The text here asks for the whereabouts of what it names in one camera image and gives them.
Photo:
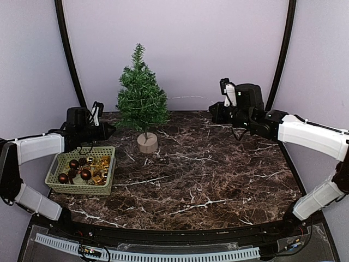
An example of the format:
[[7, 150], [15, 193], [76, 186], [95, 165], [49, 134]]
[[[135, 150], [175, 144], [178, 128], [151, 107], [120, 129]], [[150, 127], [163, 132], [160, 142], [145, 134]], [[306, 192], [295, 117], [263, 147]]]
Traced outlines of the small green christmas tree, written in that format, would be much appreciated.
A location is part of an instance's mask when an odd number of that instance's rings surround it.
[[145, 47], [138, 43], [131, 55], [131, 65], [119, 78], [116, 109], [121, 112], [120, 126], [141, 132], [148, 139], [152, 127], [168, 122], [167, 94], [160, 88], [155, 72], [144, 61]]

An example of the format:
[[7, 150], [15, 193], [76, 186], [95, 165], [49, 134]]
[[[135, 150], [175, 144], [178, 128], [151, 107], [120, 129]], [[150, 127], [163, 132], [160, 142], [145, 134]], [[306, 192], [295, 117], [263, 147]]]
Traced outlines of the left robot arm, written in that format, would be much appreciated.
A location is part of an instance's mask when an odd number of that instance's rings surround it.
[[64, 215], [60, 204], [37, 191], [26, 180], [33, 175], [43, 180], [49, 161], [59, 153], [69, 153], [84, 143], [94, 143], [110, 138], [115, 127], [99, 120], [103, 104], [96, 102], [91, 109], [73, 107], [67, 110], [60, 128], [10, 140], [1, 140], [1, 200], [8, 206], [14, 204], [56, 221], [55, 228], [65, 238], [77, 233], [77, 226]]

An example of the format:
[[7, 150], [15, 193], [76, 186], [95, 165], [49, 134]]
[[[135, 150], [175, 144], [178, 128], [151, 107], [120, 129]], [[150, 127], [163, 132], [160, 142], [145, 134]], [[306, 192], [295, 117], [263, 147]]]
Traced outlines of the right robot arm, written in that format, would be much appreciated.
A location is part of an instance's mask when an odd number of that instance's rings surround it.
[[223, 78], [220, 91], [225, 100], [209, 107], [212, 121], [284, 145], [300, 171], [307, 194], [290, 206], [279, 223], [282, 236], [291, 236], [300, 221], [348, 195], [347, 130], [267, 110], [261, 88], [255, 84], [235, 85]]

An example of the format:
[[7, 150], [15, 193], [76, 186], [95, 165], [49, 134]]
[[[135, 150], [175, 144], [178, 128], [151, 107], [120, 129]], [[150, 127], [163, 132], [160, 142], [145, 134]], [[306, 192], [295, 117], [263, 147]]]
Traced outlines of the round wooden tree base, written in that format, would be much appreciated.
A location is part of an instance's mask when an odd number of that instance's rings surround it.
[[141, 153], [151, 154], [158, 149], [158, 138], [154, 133], [147, 132], [147, 138], [142, 133], [137, 137], [137, 144]]

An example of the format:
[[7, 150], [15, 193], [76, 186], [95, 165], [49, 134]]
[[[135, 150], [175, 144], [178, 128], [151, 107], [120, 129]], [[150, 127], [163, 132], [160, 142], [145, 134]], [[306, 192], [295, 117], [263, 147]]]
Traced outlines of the brown pine cone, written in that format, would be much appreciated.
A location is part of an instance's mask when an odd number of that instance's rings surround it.
[[84, 166], [87, 164], [87, 160], [85, 158], [80, 158], [78, 160], [80, 166]]

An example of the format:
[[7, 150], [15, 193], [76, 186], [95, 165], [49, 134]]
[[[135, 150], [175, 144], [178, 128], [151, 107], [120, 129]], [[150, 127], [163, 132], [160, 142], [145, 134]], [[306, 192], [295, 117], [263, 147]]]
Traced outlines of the green perforated plastic basket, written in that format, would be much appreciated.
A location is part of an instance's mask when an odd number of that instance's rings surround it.
[[[93, 157], [91, 172], [102, 173], [103, 185], [96, 186], [92, 179], [85, 181], [79, 174], [72, 179], [73, 183], [61, 184], [58, 175], [69, 171], [69, 162], [72, 159]], [[56, 154], [46, 175], [45, 183], [56, 193], [81, 195], [110, 195], [115, 172], [115, 148], [111, 146], [82, 147], [68, 153]]]

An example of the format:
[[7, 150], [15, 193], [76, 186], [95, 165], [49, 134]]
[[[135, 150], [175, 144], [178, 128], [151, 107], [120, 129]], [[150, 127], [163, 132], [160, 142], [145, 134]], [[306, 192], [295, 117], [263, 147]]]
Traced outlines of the brown ball ornament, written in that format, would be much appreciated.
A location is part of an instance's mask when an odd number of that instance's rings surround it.
[[58, 175], [58, 182], [61, 184], [67, 184], [69, 182], [68, 175], [65, 173], [61, 173]]
[[91, 179], [92, 173], [91, 173], [91, 171], [88, 170], [88, 169], [83, 169], [83, 170], [81, 170], [81, 172], [80, 172], [80, 177], [81, 177], [83, 180], [88, 181], [89, 179]]
[[69, 162], [69, 168], [70, 169], [78, 169], [80, 166], [79, 162], [76, 160], [76, 159], [72, 159], [70, 162]]

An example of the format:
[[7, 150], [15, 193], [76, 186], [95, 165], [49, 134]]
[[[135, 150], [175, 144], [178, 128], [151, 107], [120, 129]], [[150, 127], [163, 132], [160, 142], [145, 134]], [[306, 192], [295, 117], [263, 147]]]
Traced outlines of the gold gift box ornament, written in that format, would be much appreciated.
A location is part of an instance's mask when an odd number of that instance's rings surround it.
[[99, 175], [93, 176], [91, 179], [96, 186], [103, 185], [103, 179]]

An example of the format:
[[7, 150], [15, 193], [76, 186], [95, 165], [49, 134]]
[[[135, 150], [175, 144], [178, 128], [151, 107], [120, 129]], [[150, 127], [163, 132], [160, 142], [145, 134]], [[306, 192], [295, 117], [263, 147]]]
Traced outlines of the black front rail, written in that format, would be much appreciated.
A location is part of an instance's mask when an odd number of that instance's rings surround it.
[[119, 243], [149, 245], [206, 245], [210, 243], [238, 242], [239, 244], [267, 245], [283, 237], [305, 235], [308, 229], [302, 224], [291, 227], [282, 221], [261, 225], [250, 225], [211, 230], [137, 230], [105, 227], [66, 220], [51, 222], [52, 229], [59, 236], [71, 236], [84, 242], [115, 246]]

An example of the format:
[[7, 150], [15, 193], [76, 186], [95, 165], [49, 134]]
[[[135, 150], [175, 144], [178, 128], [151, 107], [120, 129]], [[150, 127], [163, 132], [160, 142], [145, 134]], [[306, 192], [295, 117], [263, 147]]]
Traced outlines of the left black frame post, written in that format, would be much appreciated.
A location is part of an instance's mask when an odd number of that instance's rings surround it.
[[69, 69], [70, 77], [73, 83], [74, 91], [81, 107], [87, 108], [87, 103], [85, 97], [83, 95], [82, 87], [80, 84], [79, 76], [77, 73], [77, 69], [75, 66], [75, 61], [73, 58], [73, 52], [70, 45], [69, 33], [67, 28], [67, 23], [65, 20], [65, 13], [63, 10], [63, 1], [62, 0], [54, 0], [55, 10], [57, 16], [57, 22], [59, 27], [59, 32], [61, 35], [61, 41], [63, 45], [63, 50], [65, 54], [65, 59], [67, 62], [67, 66]]

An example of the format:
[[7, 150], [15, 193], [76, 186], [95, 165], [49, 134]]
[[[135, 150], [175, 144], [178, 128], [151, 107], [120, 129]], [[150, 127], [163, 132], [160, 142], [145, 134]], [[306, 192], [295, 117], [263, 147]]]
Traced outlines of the black frame post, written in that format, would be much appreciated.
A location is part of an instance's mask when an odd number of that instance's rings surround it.
[[273, 77], [273, 82], [272, 82], [270, 92], [268, 95], [268, 99], [267, 99], [267, 103], [266, 103], [266, 110], [267, 111], [271, 110], [273, 107], [273, 104], [275, 102], [276, 95], [278, 92], [278, 88], [280, 85], [282, 73], [284, 71], [284, 66], [285, 66], [288, 48], [289, 48], [289, 44], [290, 44], [290, 40], [291, 40], [291, 35], [292, 35], [294, 17], [295, 17], [295, 13], [296, 13], [296, 6], [297, 6], [296, 0], [289, 0], [279, 58], [278, 58], [278, 62], [277, 62], [276, 69], [275, 69], [275, 74]]
[[82, 87], [80, 84], [79, 76], [77, 73], [77, 69], [75, 66], [75, 61], [73, 58], [73, 52], [70, 45], [69, 33], [67, 28], [67, 23], [65, 20], [65, 13], [63, 10], [63, 1], [62, 0], [54, 0], [55, 10], [57, 16], [57, 22], [59, 27], [59, 32], [61, 35], [61, 41], [63, 45], [63, 50], [65, 54], [65, 59], [67, 62], [67, 66], [69, 69], [70, 77], [73, 83], [74, 91], [81, 107], [87, 108], [87, 103], [85, 97], [83, 95]]

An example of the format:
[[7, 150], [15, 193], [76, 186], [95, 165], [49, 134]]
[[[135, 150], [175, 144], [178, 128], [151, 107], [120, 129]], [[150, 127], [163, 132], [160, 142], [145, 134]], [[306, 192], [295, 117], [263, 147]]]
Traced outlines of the right black frame post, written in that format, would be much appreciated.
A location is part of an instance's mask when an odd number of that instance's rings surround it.
[[279, 58], [278, 58], [278, 62], [277, 62], [276, 69], [275, 69], [275, 74], [273, 77], [273, 82], [272, 82], [270, 92], [268, 95], [268, 99], [267, 99], [267, 103], [266, 103], [266, 110], [267, 111], [271, 110], [273, 107], [273, 104], [275, 102], [276, 95], [278, 92], [278, 88], [280, 85], [282, 73], [284, 71], [284, 66], [285, 66], [288, 48], [289, 48], [289, 44], [290, 44], [290, 40], [291, 40], [291, 35], [292, 35], [294, 17], [295, 17], [295, 13], [296, 13], [296, 6], [297, 6], [296, 0], [289, 0]]

